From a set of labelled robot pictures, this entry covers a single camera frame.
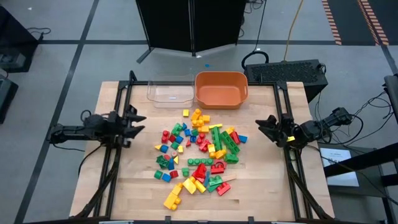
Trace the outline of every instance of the green brick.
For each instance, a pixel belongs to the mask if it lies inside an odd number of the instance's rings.
[[[226,131],[220,134],[220,138],[221,140],[223,140],[224,144],[231,151],[232,154],[236,155],[240,151],[239,147],[236,145],[236,143],[232,140],[231,136],[229,136],[229,134]]]

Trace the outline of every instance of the orange bin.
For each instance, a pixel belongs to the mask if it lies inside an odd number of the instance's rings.
[[[241,72],[201,72],[195,95],[204,109],[238,109],[248,97],[248,80]]]

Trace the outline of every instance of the blue block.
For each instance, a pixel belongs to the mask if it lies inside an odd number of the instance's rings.
[[[186,129],[186,130],[184,131],[184,133],[185,133],[185,137],[190,136],[190,135],[191,135],[191,130]]]
[[[160,151],[163,152],[163,153],[166,153],[168,149],[169,149],[169,147],[168,147],[168,146],[165,146],[165,145],[162,145],[162,146],[160,147]]]
[[[248,137],[246,136],[240,136],[238,135],[239,140],[241,140],[241,142],[246,143],[246,141],[248,141]]]
[[[181,137],[181,136],[177,136],[176,138],[175,138],[175,141],[177,142],[177,143],[179,143],[179,144],[181,144],[181,142],[184,140],[184,138],[183,137]]]
[[[197,141],[197,137],[196,136],[191,136],[191,142],[195,143]]]
[[[174,160],[173,160],[173,158],[170,158],[170,161],[169,161],[169,170],[174,170]]]
[[[162,176],[162,180],[166,181],[166,182],[170,182],[170,180],[172,179],[172,177],[168,174],[163,174]]]

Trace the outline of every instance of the lego brick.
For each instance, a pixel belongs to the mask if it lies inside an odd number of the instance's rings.
[[[183,110],[182,111],[182,116],[189,117],[189,110]]]
[[[173,170],[172,172],[170,172],[170,176],[172,177],[172,179],[178,177],[178,171]]]
[[[220,134],[220,138],[224,142],[226,147],[231,151],[232,154],[236,155],[240,151],[239,147],[231,139],[231,136],[229,136],[229,134],[226,131]]]
[[[195,181],[194,177],[190,177],[182,183],[182,185],[190,192],[191,194],[195,193],[197,190],[196,185],[193,183]]]
[[[192,121],[197,120],[197,119],[199,118],[200,115],[201,115],[201,111],[200,111],[199,109],[196,109],[196,110],[193,112],[193,115],[192,115],[192,117],[191,117],[191,120],[192,120]]]
[[[228,164],[237,164],[239,162],[239,158],[234,154],[227,154],[224,157],[224,161]]]
[[[170,147],[172,147],[173,149],[177,149],[178,146],[179,146],[178,142],[173,142],[173,144]]]
[[[177,136],[176,138],[175,138],[175,141],[177,142],[177,143],[179,143],[179,144],[181,144],[181,142],[184,140],[184,138],[183,137],[181,137],[181,136]]]
[[[246,136],[238,135],[238,138],[239,138],[239,140],[240,140],[242,143],[246,143],[246,142],[248,141],[248,137],[246,137]]]
[[[168,174],[163,174],[162,176],[162,180],[166,181],[166,182],[170,182],[170,180],[172,179],[172,177]]]
[[[163,203],[166,208],[171,209],[171,210],[176,210],[177,205],[181,203],[181,199],[173,194],[172,192],[169,193],[169,196],[166,198],[166,201]]]
[[[228,183],[222,183],[220,186],[216,188],[219,196],[222,196],[223,194],[225,194],[225,192],[229,191],[230,189],[231,186]]]
[[[157,170],[156,172],[155,172],[155,178],[156,179],[158,179],[158,180],[160,180],[161,178],[162,178],[162,175],[163,175],[163,172],[162,171],[160,171],[160,170]]]
[[[189,176],[189,168],[182,168],[182,175],[184,177],[188,177]]]
[[[223,179],[219,175],[217,175],[215,177],[210,177],[209,186],[213,186],[216,184],[222,184],[222,183],[223,183]]]

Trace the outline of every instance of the black panel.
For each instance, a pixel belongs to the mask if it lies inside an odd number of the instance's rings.
[[[191,52],[188,0],[136,0],[151,47]]]
[[[195,0],[195,50],[235,44],[246,0]]]

